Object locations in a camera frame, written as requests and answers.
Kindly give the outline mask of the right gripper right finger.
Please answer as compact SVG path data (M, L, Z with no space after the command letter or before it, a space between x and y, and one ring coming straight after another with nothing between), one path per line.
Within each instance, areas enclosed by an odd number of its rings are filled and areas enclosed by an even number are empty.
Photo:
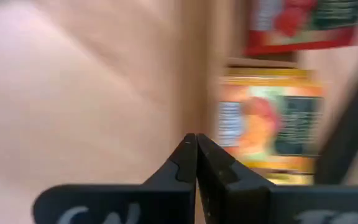
M358 187L276 185L197 135L206 224L358 224Z

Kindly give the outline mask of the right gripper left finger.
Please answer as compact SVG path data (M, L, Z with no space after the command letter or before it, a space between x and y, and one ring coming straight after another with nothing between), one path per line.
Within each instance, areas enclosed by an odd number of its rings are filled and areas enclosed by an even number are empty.
M65 184L43 191L35 224L194 224L197 139L187 134L142 184Z

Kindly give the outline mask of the orange tea bag packet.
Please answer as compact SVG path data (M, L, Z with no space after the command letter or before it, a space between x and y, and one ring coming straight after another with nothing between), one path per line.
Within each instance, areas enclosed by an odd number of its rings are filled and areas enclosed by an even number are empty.
M310 174L323 89L310 70L230 68L219 79L219 144L244 165Z

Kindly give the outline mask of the black aluminium table frame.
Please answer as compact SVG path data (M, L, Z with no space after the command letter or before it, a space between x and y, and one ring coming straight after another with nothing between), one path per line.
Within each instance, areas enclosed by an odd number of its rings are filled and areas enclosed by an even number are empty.
M358 153L358 87L331 131L315 165L314 183L340 184Z

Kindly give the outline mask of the red tea bag packet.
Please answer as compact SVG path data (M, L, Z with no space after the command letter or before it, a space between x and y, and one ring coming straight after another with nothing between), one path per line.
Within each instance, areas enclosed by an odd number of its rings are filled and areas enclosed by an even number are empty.
M251 0L244 53L352 45L357 24L358 0Z

